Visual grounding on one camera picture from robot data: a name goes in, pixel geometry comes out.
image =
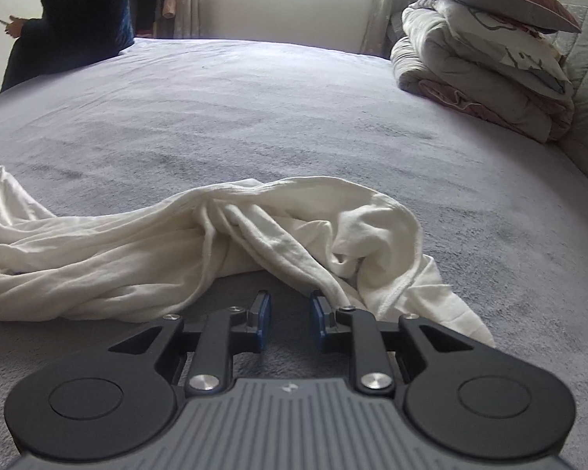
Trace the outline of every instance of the triangular cutout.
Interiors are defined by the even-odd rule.
[[[421,325],[420,330],[423,331],[423,334],[429,342],[431,346],[435,348],[436,351],[440,353],[450,353],[452,351],[467,351],[472,350],[473,347],[464,343],[463,341],[459,341],[454,338],[450,334],[446,334],[435,327],[429,325]]]
[[[150,327],[144,332],[134,335],[132,338],[126,339],[117,345],[109,348],[109,351],[115,353],[130,353],[131,355],[140,355],[151,347],[152,342],[157,338],[161,332],[161,327]]]

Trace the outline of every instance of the man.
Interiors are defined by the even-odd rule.
[[[129,0],[41,0],[41,19],[11,16],[16,42],[0,92],[40,74],[112,58],[132,45]]]

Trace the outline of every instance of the gray curtain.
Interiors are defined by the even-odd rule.
[[[373,0],[360,53],[372,56],[389,56],[389,50],[393,46],[387,37],[390,18],[393,13],[402,12],[414,1]]]
[[[177,0],[174,18],[175,39],[206,36],[207,0]]]

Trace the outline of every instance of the dark pants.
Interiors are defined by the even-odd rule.
[[[20,38],[11,49],[0,93],[42,74],[69,71],[116,55],[117,51],[108,49],[93,51],[86,46],[59,47],[53,43],[35,43]]]

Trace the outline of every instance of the stack of bedding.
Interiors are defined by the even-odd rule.
[[[565,58],[544,33],[578,32],[557,0],[418,0],[392,49],[399,88],[541,143],[571,127]]]

